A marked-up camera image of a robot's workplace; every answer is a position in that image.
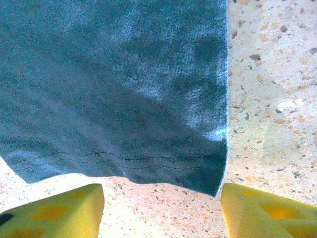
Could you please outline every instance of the floor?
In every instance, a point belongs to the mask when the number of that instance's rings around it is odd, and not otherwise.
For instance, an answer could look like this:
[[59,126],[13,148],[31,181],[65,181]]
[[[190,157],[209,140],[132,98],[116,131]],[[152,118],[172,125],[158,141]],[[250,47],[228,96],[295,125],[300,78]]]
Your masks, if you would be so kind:
[[[228,2],[225,182],[317,205],[317,2]],[[82,175],[27,185],[1,158],[0,213],[93,182],[103,184],[106,198],[99,238],[228,237],[220,196]]]

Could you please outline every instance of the yellow object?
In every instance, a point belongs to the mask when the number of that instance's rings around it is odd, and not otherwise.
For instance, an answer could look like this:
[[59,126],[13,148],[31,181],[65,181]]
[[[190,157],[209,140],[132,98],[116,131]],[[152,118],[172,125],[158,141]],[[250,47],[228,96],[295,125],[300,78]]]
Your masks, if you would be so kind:
[[89,184],[0,214],[0,238],[97,238],[104,206]]
[[234,183],[221,206],[229,238],[317,238],[317,207]]

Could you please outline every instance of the speckled floor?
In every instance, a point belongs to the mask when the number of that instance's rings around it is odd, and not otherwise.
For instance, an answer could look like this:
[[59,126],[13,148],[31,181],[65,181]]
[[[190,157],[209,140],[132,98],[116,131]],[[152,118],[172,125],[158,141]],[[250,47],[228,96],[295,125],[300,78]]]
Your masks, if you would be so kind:
[[[225,182],[317,205],[317,2],[228,2],[230,152]],[[93,182],[103,184],[106,197],[100,238],[227,237],[220,196],[82,175],[27,185],[2,159],[0,213]]]

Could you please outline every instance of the terrazzo floor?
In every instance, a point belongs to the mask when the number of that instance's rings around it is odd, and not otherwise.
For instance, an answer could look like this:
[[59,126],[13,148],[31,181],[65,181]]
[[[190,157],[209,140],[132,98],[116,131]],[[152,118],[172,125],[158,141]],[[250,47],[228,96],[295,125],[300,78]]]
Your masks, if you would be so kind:
[[[317,205],[317,2],[228,0],[228,5],[225,182]],[[0,213],[94,182],[102,183],[106,200],[99,238],[228,237],[220,196],[79,174],[29,185],[1,158]]]

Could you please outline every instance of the blue fabric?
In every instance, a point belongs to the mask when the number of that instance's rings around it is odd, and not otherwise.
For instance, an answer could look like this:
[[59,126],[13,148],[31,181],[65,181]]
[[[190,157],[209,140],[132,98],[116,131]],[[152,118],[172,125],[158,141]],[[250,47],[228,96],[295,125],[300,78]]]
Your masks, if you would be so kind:
[[215,196],[227,157],[226,0],[0,0],[0,156]]

